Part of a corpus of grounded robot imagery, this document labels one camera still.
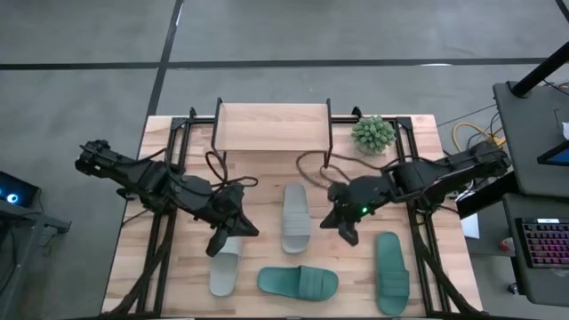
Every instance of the slide sandal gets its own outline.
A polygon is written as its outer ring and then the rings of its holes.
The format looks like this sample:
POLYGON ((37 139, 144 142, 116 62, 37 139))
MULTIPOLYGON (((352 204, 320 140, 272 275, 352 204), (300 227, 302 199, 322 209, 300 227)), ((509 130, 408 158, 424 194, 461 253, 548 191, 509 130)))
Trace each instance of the slide sandal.
POLYGON ((310 239, 310 215, 306 190, 300 183, 290 183, 284 189, 282 223, 283 251, 289 254, 304 252, 310 239))
POLYGON ((214 296, 227 297, 233 292, 242 247, 243 240, 240 237, 230 236, 223 248, 212 258, 210 292, 214 296))
POLYGON ((376 239, 377 306, 386 316, 399 316, 409 300, 409 271, 405 270, 399 238, 393 232, 376 239))
POLYGON ((307 266, 265 267, 259 271, 257 285, 264 292, 300 300, 324 301, 338 290, 338 276, 330 270, 307 266))

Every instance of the wooden table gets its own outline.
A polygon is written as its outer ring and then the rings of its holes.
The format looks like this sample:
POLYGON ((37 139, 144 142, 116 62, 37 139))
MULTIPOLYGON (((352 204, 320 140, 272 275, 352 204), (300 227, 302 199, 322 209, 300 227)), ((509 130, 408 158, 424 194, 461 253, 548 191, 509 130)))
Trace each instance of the wooden table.
MULTIPOLYGON (((429 159, 443 156, 435 117, 409 116, 413 120, 419 154, 429 159)), ((140 157, 148 156, 166 145, 170 116, 152 116, 145 128, 140 157)), ((351 141, 351 124, 333 125, 333 152, 344 156, 358 156, 370 164, 382 165, 397 158, 394 147, 380 156, 363 156, 355 151, 351 141)), ((210 150, 211 125, 194 125, 190 134, 187 174, 215 181, 204 160, 210 150)), ((367 216, 357 226, 359 245, 350 246, 337 230, 319 228, 320 221, 330 211, 326 190, 308 184, 297 173, 294 161, 300 154, 294 152, 228 152, 230 178, 252 175, 259 179, 256 188, 248 188, 244 196, 244 212, 260 230, 257 237, 244 239, 243 257, 239 262, 236 289, 227 298, 216 298, 209 292, 210 259, 205 247, 212 235, 209 226, 195 222, 190 214, 179 211, 174 232, 172 257, 164 295, 162 316, 184 317, 261 317, 261 316, 383 316, 375 302, 374 238, 383 231, 399 235, 405 267, 410 272, 411 295, 403 316, 424 316, 421 288, 414 257, 413 242, 405 204, 388 204, 367 216), (281 214, 285 185, 298 181, 307 190, 311 217, 309 248, 299 255, 286 255, 280 247, 281 214), (333 270, 340 278, 338 292, 328 301, 308 302, 266 294, 257 288, 259 270, 266 266, 298 266, 305 264, 333 270)), ((316 177, 322 156, 308 157, 303 167, 316 177)), ((378 174, 360 164, 339 161, 338 165, 350 177, 378 174)), ((330 171, 329 176, 341 177, 330 171)), ((141 211, 140 204, 130 203, 124 218, 141 211)), ((147 250, 152 214, 148 213, 129 222, 121 231, 116 256, 110 273, 103 311, 118 304, 142 271, 147 250)), ((461 222, 454 212, 440 211, 434 215, 438 248, 446 274, 456 288, 475 308, 481 309, 477 284, 472 271, 468 249, 462 234, 461 222)), ((435 309, 438 297, 434 277, 429 272, 429 284, 435 309)), ((148 296, 153 300, 153 293, 148 296)))

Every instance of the yellow cable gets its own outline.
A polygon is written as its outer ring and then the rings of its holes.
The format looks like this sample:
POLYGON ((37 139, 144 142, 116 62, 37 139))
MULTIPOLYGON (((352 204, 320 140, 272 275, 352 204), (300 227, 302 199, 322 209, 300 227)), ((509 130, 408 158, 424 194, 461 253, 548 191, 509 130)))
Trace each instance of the yellow cable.
POLYGON ((475 124, 469 124, 469 123, 456 124, 453 128, 453 142, 454 142, 454 146, 459 150, 459 152, 462 152, 462 149, 461 149, 461 146, 459 146, 459 142, 456 138, 456 131, 458 130, 458 128, 460 128, 462 126, 469 126, 470 128, 473 128, 473 129, 477 130, 478 132, 480 132, 480 134, 486 135, 488 138, 490 138, 490 135, 488 133, 486 133, 482 128, 480 128, 479 126, 477 126, 475 124))
POLYGON ((456 132, 462 126, 468 126, 470 128, 475 129, 476 131, 480 132, 481 135, 485 135, 487 140, 493 140, 493 142, 496 145, 498 145, 498 147, 500 147, 500 148, 504 145, 504 143, 506 143, 506 138, 496 137, 496 133, 502 131, 503 127, 500 127, 498 130, 493 132, 493 136, 492 136, 491 134, 486 133, 486 131, 484 131, 482 128, 480 128, 479 126, 477 126, 475 124, 459 123, 459 124, 456 124, 453 128, 453 142, 454 142, 454 146, 459 150, 459 152, 462 152, 462 149, 461 149, 461 146, 459 146, 459 142, 458 142, 458 139, 456 137, 456 132))

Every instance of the computer monitor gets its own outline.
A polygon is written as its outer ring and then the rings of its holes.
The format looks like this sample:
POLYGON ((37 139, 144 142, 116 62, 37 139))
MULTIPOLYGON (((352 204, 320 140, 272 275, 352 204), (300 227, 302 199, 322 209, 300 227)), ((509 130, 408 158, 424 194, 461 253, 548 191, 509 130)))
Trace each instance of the computer monitor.
POLYGON ((6 172, 0 172, 0 199, 29 208, 39 188, 6 172))
POLYGON ((569 140, 537 158, 538 164, 569 166, 569 140))

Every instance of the blue light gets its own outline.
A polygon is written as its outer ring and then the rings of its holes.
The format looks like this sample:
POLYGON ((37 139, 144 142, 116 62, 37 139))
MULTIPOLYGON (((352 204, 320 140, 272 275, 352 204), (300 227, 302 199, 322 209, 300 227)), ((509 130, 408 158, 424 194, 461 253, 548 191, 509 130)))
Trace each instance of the blue light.
POLYGON ((8 202, 11 204, 15 204, 18 202, 18 196, 14 195, 14 194, 10 194, 6 197, 6 200, 8 200, 8 202))

